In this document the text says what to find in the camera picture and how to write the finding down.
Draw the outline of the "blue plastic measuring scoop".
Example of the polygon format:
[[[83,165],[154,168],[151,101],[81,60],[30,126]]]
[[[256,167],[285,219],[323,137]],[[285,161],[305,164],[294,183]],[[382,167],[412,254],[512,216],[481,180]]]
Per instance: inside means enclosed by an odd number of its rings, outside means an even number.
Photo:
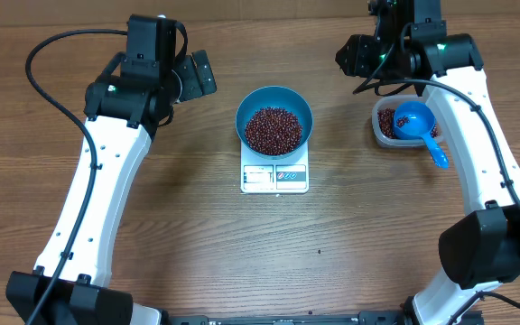
[[[396,120],[401,116],[408,116],[411,120],[408,124],[399,128]],[[449,160],[437,142],[431,137],[431,131],[436,125],[436,118],[432,111],[422,102],[404,102],[395,110],[393,129],[395,134],[404,140],[423,140],[434,164],[442,169],[449,168]]]

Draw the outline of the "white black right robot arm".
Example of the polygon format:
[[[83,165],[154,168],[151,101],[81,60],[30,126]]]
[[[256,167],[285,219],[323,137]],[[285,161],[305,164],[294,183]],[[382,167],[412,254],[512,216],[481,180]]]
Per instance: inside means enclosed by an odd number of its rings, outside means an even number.
[[[269,324],[480,324],[476,303],[520,275],[520,168],[488,96],[478,46],[450,35],[437,1],[372,1],[373,35],[352,35],[336,61],[361,89],[389,85],[381,103],[424,104],[449,146],[427,147],[440,167],[454,163],[464,218],[439,239],[441,270],[398,311],[341,316],[269,316]]]

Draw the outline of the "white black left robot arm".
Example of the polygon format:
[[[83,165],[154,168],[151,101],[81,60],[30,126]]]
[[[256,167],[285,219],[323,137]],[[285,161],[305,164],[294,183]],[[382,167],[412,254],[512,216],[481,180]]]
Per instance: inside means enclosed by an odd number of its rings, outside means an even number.
[[[167,324],[169,314],[110,288],[116,235],[135,175],[174,106],[216,91],[181,22],[132,15],[126,48],[85,94],[78,166],[57,225],[30,273],[5,295],[27,324]]]

